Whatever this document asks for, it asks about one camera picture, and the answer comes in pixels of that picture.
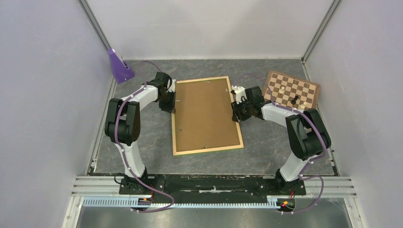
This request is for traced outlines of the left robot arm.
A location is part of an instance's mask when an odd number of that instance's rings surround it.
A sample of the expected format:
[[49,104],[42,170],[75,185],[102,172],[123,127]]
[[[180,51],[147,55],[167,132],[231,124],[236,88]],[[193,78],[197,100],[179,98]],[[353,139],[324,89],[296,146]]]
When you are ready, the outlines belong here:
[[148,191],[146,167],[137,143],[141,133],[141,111],[156,102],[162,111],[173,114],[175,97],[175,80],[167,73],[157,72],[155,79],[145,82],[134,93],[109,101],[105,134],[118,148],[124,162],[124,177],[119,182],[122,189],[138,194]]

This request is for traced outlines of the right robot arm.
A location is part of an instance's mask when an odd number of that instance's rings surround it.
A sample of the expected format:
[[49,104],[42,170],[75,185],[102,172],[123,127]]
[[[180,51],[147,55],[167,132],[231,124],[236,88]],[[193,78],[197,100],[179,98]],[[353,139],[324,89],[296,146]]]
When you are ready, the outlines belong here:
[[232,120],[246,121],[252,116],[280,124],[287,129],[292,150],[286,163],[277,170],[274,186],[277,192],[286,194],[300,179],[308,163],[327,152],[331,145],[328,132],[316,109],[300,110],[265,100],[258,86],[231,87],[235,96],[232,102]]

